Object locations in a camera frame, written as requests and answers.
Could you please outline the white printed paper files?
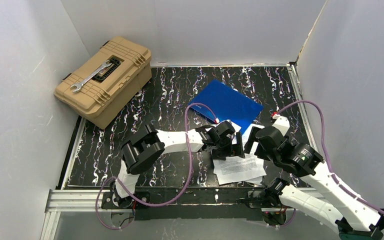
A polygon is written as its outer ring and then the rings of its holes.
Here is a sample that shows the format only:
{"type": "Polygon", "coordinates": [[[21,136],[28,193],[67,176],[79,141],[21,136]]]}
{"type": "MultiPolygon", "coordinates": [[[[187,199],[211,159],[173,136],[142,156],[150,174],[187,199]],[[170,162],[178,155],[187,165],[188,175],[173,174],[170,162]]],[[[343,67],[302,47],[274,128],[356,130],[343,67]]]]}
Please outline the white printed paper files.
{"type": "Polygon", "coordinates": [[[227,157],[225,160],[213,160],[214,170],[219,185],[247,182],[261,185],[263,177],[267,175],[264,160],[254,154],[227,157]]]}

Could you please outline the blue plastic folder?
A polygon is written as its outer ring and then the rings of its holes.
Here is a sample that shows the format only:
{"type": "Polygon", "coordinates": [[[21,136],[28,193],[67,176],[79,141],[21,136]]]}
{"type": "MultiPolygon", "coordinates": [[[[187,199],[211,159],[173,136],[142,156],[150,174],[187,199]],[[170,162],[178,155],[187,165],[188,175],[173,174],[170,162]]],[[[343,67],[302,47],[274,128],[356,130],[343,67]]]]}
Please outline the blue plastic folder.
{"type": "Polygon", "coordinates": [[[243,134],[263,110],[260,103],[235,91],[218,80],[211,81],[195,96],[189,104],[200,103],[209,108],[194,105],[193,110],[213,121],[215,117],[220,121],[230,120],[240,127],[243,134]]]}

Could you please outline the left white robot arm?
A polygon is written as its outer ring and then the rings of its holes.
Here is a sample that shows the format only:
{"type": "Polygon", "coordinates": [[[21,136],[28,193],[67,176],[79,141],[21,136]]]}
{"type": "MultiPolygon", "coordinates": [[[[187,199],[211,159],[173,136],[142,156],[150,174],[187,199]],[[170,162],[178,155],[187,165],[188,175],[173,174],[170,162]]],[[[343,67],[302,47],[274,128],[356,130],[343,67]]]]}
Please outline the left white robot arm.
{"type": "Polygon", "coordinates": [[[163,207],[176,202],[186,191],[193,171],[189,160],[186,181],[179,193],[163,203],[150,203],[150,197],[136,193],[140,174],[150,169],[160,156],[171,153],[207,152],[214,160],[229,157],[245,158],[242,134],[229,121],[204,125],[185,131],[163,131],[147,124],[121,145],[121,166],[117,176],[108,179],[110,190],[102,197],[102,209],[133,209],[136,204],[146,207],[163,207]]]}

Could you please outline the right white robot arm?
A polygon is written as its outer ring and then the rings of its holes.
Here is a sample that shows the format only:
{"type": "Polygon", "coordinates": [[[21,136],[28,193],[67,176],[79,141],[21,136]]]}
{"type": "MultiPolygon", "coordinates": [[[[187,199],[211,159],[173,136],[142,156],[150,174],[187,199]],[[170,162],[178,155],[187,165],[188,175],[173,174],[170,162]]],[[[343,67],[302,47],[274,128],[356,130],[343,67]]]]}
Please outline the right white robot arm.
{"type": "Polygon", "coordinates": [[[273,206],[284,205],[330,227],[341,240],[380,240],[384,237],[384,208],[376,209],[362,202],[358,195],[330,172],[323,157],[310,145],[292,144],[273,126],[252,127],[244,152],[269,160],[293,174],[320,193],[325,200],[298,190],[277,177],[265,188],[263,198],[273,206]]]}

